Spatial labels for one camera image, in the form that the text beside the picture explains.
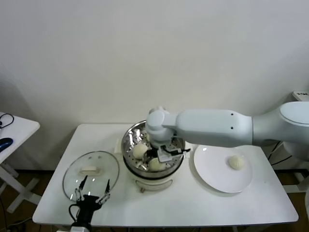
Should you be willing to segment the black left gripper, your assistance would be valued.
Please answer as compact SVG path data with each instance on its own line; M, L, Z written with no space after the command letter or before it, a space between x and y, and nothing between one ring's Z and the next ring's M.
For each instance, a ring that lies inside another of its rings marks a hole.
M83 188L85 186L87 176L81 181L79 186L75 189L76 204L79 207L77 222L91 222L93 214L102 207L102 203L110 198L110 180L108 180L104 195L97 196L83 196Z

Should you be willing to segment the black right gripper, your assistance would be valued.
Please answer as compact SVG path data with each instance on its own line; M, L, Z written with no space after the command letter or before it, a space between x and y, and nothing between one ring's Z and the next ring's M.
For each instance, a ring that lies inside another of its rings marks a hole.
M160 147L154 147L153 145L149 146L149 149L147 150L147 154L144 154L141 160L141 167L147 168L147 165L149 161L152 158L157 158L164 155L166 146L160 146Z

